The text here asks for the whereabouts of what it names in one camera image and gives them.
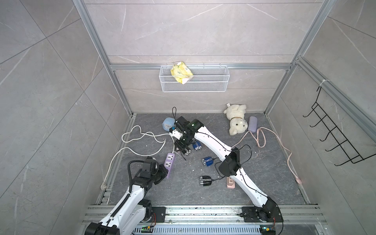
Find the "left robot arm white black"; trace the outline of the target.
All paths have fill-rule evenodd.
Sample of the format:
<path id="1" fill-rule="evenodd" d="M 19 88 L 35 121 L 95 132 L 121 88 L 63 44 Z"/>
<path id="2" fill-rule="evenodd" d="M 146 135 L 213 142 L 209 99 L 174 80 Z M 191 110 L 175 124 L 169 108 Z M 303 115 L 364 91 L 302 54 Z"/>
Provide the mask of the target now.
<path id="1" fill-rule="evenodd" d="M 90 223 L 86 235 L 131 235 L 142 221 L 156 222 L 150 200 L 145 199 L 153 185 L 168 175 L 168 169 L 155 158 L 132 160 L 127 165 L 129 187 L 116 206 L 98 223 Z"/>

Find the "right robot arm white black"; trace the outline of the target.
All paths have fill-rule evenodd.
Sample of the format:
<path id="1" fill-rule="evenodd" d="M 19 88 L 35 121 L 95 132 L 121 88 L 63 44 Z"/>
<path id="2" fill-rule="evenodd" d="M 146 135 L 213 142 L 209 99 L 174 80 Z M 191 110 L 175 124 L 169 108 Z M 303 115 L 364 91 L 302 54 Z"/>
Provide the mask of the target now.
<path id="1" fill-rule="evenodd" d="M 225 177 L 233 179 L 253 203 L 250 207 L 242 207 L 240 217 L 245 222 L 282 223 L 284 221 L 277 203 L 262 192 L 246 174 L 240 163 L 240 150 L 238 148 L 231 148 L 223 143 L 197 119 L 189 122 L 184 117 L 179 117 L 169 132 L 171 136 L 177 139 L 175 146 L 182 154 L 189 154 L 189 145 L 196 140 L 208 147 L 217 156 L 221 161 L 218 167 L 219 172 Z"/>

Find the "black shaver power plug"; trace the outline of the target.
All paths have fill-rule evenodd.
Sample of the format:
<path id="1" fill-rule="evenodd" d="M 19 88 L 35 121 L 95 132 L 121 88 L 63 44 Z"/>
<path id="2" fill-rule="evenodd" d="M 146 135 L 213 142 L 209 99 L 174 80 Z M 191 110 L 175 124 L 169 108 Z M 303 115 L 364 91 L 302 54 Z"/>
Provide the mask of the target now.
<path id="1" fill-rule="evenodd" d="M 199 183 L 202 186 L 210 186 L 212 184 L 212 178 L 210 176 L 200 176 Z"/>

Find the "black electric shaver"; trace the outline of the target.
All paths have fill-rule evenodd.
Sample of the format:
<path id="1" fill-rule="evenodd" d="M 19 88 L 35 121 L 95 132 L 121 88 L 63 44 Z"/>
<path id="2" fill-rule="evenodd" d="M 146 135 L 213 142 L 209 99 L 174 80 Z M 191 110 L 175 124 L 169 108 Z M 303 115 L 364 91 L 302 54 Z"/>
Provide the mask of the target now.
<path id="1" fill-rule="evenodd" d="M 184 148 L 184 149 L 182 149 L 182 153 L 184 155 L 189 155 L 189 154 L 191 154 L 191 150 L 189 148 Z"/>

